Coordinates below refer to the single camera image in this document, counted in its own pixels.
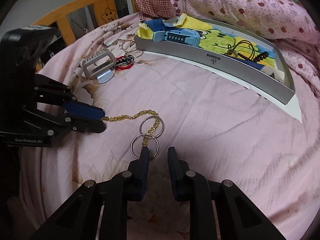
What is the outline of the silver grey buckle watch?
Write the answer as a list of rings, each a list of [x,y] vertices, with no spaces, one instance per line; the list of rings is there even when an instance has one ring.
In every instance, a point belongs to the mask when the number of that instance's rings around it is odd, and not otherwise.
[[[97,80],[102,84],[114,77],[116,58],[108,49],[102,49],[83,59],[80,66],[87,79]]]

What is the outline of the yellow wooden bed rail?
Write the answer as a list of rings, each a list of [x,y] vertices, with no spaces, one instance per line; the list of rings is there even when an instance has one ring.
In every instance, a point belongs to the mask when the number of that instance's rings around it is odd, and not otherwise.
[[[124,10],[137,11],[134,0],[124,0]],[[82,34],[121,17],[116,0],[74,0],[41,17],[35,25],[55,25],[65,44],[73,44]]]

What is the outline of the green monster drawing paper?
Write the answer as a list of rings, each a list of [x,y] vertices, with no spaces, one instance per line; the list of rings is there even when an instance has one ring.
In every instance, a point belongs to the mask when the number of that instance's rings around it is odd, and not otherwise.
[[[250,39],[245,39],[240,35],[224,32],[218,27],[197,20],[187,14],[179,16],[175,23],[165,23],[160,18],[140,23],[137,36],[152,40],[154,32],[181,29],[190,29],[199,33],[199,48],[247,62],[251,61],[263,66],[276,66],[274,51],[260,46]]]

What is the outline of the grey tray box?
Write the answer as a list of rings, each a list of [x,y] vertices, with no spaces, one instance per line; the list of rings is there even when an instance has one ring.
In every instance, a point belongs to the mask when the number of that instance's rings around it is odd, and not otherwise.
[[[178,17],[164,22],[175,23],[178,20]],[[230,24],[200,18],[195,19],[204,21],[214,27],[218,27],[224,32],[240,35],[245,39],[250,39],[260,46],[274,51],[274,59],[276,63],[275,68],[285,73],[284,82],[281,83],[263,73],[261,71],[263,65],[261,64],[251,61],[247,62],[228,55],[221,55],[199,47],[192,47],[168,41],[153,42],[152,40],[143,39],[136,35],[135,43],[137,49],[173,56],[204,65],[208,67],[209,70],[218,70],[234,77],[238,81],[243,81],[250,87],[256,88],[260,94],[266,94],[284,105],[289,103],[296,93],[295,84],[283,56],[274,44],[258,35]]]

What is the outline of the pink floral bed sheet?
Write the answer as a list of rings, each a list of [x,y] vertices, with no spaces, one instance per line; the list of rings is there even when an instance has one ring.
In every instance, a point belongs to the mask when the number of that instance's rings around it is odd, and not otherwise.
[[[230,179],[287,239],[300,239],[319,210],[319,53],[276,40],[295,82],[296,120],[256,92],[188,63],[143,54],[105,84],[84,77],[80,62],[103,47],[116,55],[132,38],[138,15],[116,20],[52,57],[41,74],[69,85],[108,116],[154,110],[165,128],[151,148],[148,188],[130,203],[129,239],[187,239],[189,205],[174,200],[167,149],[213,181]]]

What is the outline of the silver ring bangle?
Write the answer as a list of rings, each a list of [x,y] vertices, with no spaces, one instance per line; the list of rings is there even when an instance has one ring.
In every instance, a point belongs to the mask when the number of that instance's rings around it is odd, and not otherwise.
[[[148,150],[149,159],[154,159],[159,153],[159,142],[154,135],[142,133],[134,137],[130,144],[130,152],[135,159],[139,159],[139,156],[135,153],[135,143],[139,138],[142,138],[141,150]],[[155,150],[149,150],[148,143],[153,141],[153,144],[156,146]]]
[[[149,120],[149,119],[154,119],[155,122],[153,123],[153,125],[152,125],[149,129],[146,130],[145,133],[143,133],[142,127],[143,127],[144,123],[145,123],[147,120]],[[157,128],[159,128],[159,126],[161,126],[160,132],[159,132],[157,135],[153,135],[153,133],[157,130]],[[139,133],[140,133],[141,135],[143,135],[144,139],[146,139],[147,136],[149,136],[149,137],[154,137],[154,138],[158,138],[158,137],[160,137],[160,136],[162,135],[163,131],[164,131],[164,122],[163,122],[163,120],[162,120],[158,115],[148,116],[147,118],[145,118],[145,119],[141,122],[141,124],[140,124],[140,126],[139,126]]]

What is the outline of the pink dotted rolled quilt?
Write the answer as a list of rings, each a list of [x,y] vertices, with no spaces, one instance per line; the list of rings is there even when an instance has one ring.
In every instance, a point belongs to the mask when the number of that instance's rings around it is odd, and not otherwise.
[[[135,0],[145,17],[170,19],[185,13],[236,25],[272,40],[289,67],[319,94],[319,30],[291,0]]]

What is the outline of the blue kids smartwatch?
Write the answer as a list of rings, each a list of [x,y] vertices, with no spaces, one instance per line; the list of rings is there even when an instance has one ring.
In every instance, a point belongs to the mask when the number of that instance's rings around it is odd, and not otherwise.
[[[172,30],[172,31],[157,31],[153,33],[153,42],[168,41],[179,43],[192,47],[199,47],[200,35],[197,31],[190,29]]]

